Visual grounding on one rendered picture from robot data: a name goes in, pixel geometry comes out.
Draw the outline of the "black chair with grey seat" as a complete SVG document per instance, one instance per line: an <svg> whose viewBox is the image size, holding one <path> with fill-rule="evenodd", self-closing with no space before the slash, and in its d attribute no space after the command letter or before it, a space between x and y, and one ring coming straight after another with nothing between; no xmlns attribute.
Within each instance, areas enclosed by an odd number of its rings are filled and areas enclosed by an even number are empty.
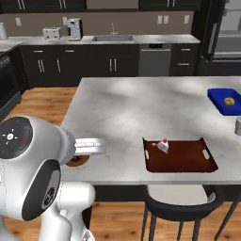
<svg viewBox="0 0 241 241"><path fill-rule="evenodd" d="M144 185L145 202L140 240L143 240L148 213L151 213L149 241L154 239L157 218L179 222L177 241L185 222L194 221L192 241L198 241L201 221L224 201L232 201L214 240L217 241L237 204L241 201L241 185Z"/></svg>

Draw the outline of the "brown round pastry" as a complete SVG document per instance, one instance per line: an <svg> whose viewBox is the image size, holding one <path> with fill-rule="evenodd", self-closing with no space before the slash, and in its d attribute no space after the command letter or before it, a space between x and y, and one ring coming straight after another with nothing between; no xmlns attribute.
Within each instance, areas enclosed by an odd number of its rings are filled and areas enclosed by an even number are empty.
<svg viewBox="0 0 241 241"><path fill-rule="evenodd" d="M89 160L88 155L75 155L68 163L68 167L79 167L84 165Z"/></svg>

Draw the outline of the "grey dishwasher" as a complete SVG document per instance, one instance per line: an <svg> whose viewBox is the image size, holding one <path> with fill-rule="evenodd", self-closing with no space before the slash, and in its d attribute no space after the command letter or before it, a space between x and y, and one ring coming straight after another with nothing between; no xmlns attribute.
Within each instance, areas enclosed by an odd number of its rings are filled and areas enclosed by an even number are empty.
<svg viewBox="0 0 241 241"><path fill-rule="evenodd" d="M170 43L141 44L138 74L148 77L168 76L170 58Z"/></svg>

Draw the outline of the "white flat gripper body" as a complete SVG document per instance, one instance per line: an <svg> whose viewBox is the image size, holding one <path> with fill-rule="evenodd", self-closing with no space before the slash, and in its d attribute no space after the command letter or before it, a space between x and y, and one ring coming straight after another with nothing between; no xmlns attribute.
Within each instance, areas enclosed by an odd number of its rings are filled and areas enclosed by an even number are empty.
<svg viewBox="0 0 241 241"><path fill-rule="evenodd" d="M106 144L100 138L78 138L75 140L76 155L94 155L104 154L106 152Z"/></svg>

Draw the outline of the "white coffee machine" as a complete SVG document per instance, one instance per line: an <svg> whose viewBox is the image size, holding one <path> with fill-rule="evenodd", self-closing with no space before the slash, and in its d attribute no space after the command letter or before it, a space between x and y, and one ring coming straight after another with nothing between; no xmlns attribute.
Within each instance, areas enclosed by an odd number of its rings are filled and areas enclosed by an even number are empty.
<svg viewBox="0 0 241 241"><path fill-rule="evenodd" d="M83 37L83 26L80 18L72 18L67 21L69 40L81 40Z"/></svg>

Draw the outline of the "dark lower cupboard run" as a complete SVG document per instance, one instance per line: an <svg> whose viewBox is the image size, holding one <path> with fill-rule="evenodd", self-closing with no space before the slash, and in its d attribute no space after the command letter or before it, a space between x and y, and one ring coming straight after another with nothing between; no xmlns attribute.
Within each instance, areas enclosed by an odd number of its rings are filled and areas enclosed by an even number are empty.
<svg viewBox="0 0 241 241"><path fill-rule="evenodd" d="M77 87L82 77L138 76L137 44L22 45L31 88Z"/></svg>

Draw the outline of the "white cake slice with cherry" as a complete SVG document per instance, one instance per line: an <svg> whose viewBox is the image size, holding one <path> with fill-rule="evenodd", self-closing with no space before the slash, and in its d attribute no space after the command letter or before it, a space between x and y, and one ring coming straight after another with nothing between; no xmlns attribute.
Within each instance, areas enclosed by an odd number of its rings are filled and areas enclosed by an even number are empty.
<svg viewBox="0 0 241 241"><path fill-rule="evenodd" d="M159 150L161 150L162 152L164 152L164 153L168 153L169 152L169 143L168 143L168 141L164 138L162 141L160 141L157 144L157 148Z"/></svg>

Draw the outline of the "dark drawer unit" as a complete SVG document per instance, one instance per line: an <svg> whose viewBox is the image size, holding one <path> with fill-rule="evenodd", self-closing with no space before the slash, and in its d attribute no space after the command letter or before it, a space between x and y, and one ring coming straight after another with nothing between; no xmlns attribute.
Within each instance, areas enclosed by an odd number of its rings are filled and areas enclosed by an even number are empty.
<svg viewBox="0 0 241 241"><path fill-rule="evenodd" d="M176 43L171 47L170 76L193 76L197 65L200 45Z"/></svg>

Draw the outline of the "grey cylinder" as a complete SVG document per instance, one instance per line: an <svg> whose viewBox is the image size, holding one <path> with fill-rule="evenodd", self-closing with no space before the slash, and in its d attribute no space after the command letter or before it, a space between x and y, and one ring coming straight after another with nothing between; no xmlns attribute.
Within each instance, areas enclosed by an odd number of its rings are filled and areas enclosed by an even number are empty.
<svg viewBox="0 0 241 241"><path fill-rule="evenodd" d="M234 132L236 135L241 136L241 116L236 118Z"/></svg>

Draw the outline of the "white paper towel roll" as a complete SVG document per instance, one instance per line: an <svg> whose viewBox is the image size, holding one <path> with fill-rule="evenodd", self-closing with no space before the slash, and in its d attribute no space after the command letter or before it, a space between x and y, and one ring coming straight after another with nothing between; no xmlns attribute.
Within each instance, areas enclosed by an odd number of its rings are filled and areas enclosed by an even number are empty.
<svg viewBox="0 0 241 241"><path fill-rule="evenodd" d="M7 39L8 39L8 34L4 26L4 23L0 23L0 40L7 40Z"/></svg>

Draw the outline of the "steel sink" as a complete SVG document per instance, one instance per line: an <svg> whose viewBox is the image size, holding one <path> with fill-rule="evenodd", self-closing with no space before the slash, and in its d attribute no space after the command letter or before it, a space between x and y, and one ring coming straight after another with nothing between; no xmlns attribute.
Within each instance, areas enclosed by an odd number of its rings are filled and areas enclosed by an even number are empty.
<svg viewBox="0 0 241 241"><path fill-rule="evenodd" d="M132 42L134 41L133 36L129 35L108 35L108 36L95 36L92 41L95 42Z"/></svg>

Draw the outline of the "black oven range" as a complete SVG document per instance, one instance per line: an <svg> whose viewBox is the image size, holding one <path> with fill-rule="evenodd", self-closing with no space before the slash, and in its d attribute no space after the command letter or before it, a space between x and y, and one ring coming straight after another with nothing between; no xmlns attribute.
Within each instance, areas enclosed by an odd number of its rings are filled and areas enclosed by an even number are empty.
<svg viewBox="0 0 241 241"><path fill-rule="evenodd" d="M7 52L0 52L0 121L22 100L14 65Z"/></svg>

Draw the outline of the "white toaster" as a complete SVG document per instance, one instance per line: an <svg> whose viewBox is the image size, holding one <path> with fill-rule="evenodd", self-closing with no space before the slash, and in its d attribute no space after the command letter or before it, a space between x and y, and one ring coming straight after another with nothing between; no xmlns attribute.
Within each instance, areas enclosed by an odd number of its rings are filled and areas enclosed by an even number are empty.
<svg viewBox="0 0 241 241"><path fill-rule="evenodd" d="M43 37L46 40L59 40L60 39L60 27L44 27L42 29Z"/></svg>

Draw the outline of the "blue rectangular tray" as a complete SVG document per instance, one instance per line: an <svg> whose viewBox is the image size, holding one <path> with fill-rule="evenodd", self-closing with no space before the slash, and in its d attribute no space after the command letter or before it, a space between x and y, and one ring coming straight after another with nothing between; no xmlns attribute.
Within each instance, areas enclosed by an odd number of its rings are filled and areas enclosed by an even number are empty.
<svg viewBox="0 0 241 241"><path fill-rule="evenodd" d="M223 116L241 116L241 94L233 88L209 88L207 96ZM225 105L226 98L233 98L234 105Z"/></svg>

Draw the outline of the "black fridge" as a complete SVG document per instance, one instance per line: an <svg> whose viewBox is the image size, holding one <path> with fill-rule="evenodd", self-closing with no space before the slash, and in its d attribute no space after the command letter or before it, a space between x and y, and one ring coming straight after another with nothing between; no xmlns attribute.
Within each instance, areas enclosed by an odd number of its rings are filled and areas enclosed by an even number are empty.
<svg viewBox="0 0 241 241"><path fill-rule="evenodd" d="M208 54L214 23L217 32ZM201 0L191 35L201 42L197 75L241 76L241 0Z"/></svg>

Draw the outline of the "dark wall cupboard run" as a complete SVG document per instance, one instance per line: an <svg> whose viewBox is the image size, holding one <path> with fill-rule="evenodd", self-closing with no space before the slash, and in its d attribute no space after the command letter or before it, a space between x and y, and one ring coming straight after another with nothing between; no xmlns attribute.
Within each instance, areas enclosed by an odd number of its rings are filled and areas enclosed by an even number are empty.
<svg viewBox="0 0 241 241"><path fill-rule="evenodd" d="M196 11L201 0L138 0L141 11Z"/></svg>
<svg viewBox="0 0 241 241"><path fill-rule="evenodd" d="M83 12L87 0L0 0L0 13Z"/></svg>

